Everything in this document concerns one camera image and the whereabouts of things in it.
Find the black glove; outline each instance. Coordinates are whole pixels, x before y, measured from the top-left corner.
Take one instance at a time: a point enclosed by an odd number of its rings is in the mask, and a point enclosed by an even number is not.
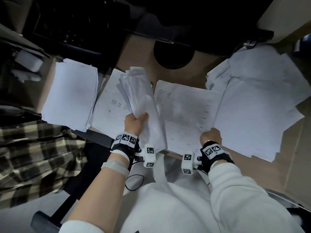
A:
[[[214,146],[212,148],[208,148],[206,150],[205,148],[210,145],[217,144],[217,146]],[[226,160],[228,163],[233,163],[232,159],[229,156],[229,152],[226,151],[221,145],[219,145],[215,141],[207,141],[202,149],[200,149],[201,154],[202,154],[202,167],[199,167],[202,171],[209,173],[211,170],[211,166],[214,162],[217,160]]]

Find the hand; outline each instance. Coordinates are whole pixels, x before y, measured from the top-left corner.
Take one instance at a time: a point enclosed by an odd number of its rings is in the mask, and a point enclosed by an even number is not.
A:
[[[125,117],[125,129],[124,131],[133,133],[136,136],[139,136],[142,132],[142,126],[144,122],[148,119],[149,114],[144,113],[138,119],[134,114],[129,114]]]
[[[204,132],[200,136],[200,143],[203,146],[206,141],[215,141],[221,145],[222,138],[220,136],[220,131],[216,128],[212,128],[209,132]]]

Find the floor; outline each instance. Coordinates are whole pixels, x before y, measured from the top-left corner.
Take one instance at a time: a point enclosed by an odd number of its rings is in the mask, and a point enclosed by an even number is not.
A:
[[[58,194],[48,194],[39,199],[16,206],[14,208],[0,210],[1,233],[35,233],[30,227],[33,215],[37,211],[42,211],[45,214],[51,216],[67,199],[68,196],[69,195],[66,192],[62,191]],[[68,218],[73,207],[64,217],[63,222]]]

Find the forearm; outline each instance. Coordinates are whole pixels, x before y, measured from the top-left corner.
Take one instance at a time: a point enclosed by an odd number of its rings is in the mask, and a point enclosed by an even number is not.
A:
[[[121,160],[128,167],[128,161],[119,154],[111,153],[108,160]],[[110,168],[103,168],[88,187],[68,218],[89,222],[105,233],[114,230],[126,178]]]
[[[281,204],[234,164],[218,161],[209,178],[213,213],[230,232],[303,232]]]

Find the left hand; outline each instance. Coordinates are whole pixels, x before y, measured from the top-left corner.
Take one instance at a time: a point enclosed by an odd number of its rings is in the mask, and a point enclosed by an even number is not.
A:
[[[134,116],[133,113],[127,115],[125,117],[124,131],[139,136],[140,133],[142,132],[143,124],[148,119],[148,117],[149,117],[148,113],[142,114],[138,119]]]

